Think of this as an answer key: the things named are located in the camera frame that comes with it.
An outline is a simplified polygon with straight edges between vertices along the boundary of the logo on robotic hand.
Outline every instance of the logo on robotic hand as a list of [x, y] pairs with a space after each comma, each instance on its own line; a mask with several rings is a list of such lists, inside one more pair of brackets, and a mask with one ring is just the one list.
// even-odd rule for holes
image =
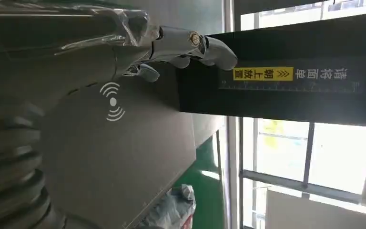
[[123, 108], [117, 104], [117, 99], [115, 98], [119, 88], [120, 85], [118, 83], [109, 82], [103, 85], [103, 87], [100, 89], [100, 93], [102, 93], [107, 98], [110, 98], [109, 102], [111, 108], [109, 110], [109, 113], [107, 114], [106, 119], [111, 122], [120, 120], [125, 113]]

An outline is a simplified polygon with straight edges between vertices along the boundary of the plastic bag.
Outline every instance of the plastic bag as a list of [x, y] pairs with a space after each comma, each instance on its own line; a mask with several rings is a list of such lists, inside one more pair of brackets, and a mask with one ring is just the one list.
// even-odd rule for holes
[[196, 202], [193, 187], [172, 188], [140, 222], [138, 229], [191, 229]]
[[148, 13], [110, 3], [0, 0], [0, 52], [61, 54], [100, 44], [149, 46], [159, 25]]

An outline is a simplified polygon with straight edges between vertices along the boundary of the green floor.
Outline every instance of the green floor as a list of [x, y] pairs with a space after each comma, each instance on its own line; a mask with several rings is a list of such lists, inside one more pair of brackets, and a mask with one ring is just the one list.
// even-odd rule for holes
[[203, 175], [202, 171], [218, 174], [214, 164], [213, 137], [210, 137], [196, 150], [197, 160], [176, 181], [192, 185], [197, 202], [193, 217], [193, 229], [223, 229], [224, 209], [221, 181]]

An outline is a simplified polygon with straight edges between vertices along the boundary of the glass window pane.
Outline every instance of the glass window pane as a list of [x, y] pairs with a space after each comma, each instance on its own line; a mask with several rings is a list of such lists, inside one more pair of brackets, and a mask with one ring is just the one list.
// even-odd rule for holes
[[282, 25], [292, 25], [321, 19], [321, 7], [307, 4], [304, 6], [290, 7], [274, 10], [273, 14], [261, 14], [259, 28]]
[[288, 137], [308, 137], [309, 123], [259, 118], [259, 132]]
[[315, 124], [309, 182], [362, 194], [366, 179], [366, 127]]
[[301, 197], [302, 192], [289, 188], [255, 182], [244, 178], [244, 225], [255, 229], [264, 229], [266, 215], [267, 190]]
[[253, 181], [243, 178], [244, 184], [244, 225], [254, 228], [253, 225]]
[[291, 25], [366, 14], [366, 0], [332, 0], [241, 15], [241, 30]]
[[309, 123], [258, 119], [253, 127], [244, 118], [244, 169], [302, 181]]

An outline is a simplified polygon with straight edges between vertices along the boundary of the robotic hand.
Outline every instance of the robotic hand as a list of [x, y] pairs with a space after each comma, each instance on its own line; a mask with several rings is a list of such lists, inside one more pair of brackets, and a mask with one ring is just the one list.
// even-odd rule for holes
[[[231, 49], [215, 38], [170, 27], [160, 27], [160, 37], [152, 42], [152, 54], [146, 62], [169, 62], [177, 68], [185, 68], [190, 59], [197, 59], [205, 65], [216, 65], [231, 70], [237, 58]], [[138, 75], [149, 82], [158, 79], [159, 73], [146, 64], [133, 65], [123, 75]]]
[[95, 83], [135, 75], [156, 81], [148, 63], [184, 68], [191, 59], [224, 70], [237, 62], [221, 41], [153, 25], [142, 10], [103, 0], [0, 0], [0, 228], [63, 228], [38, 170], [41, 154], [31, 147], [44, 111]]

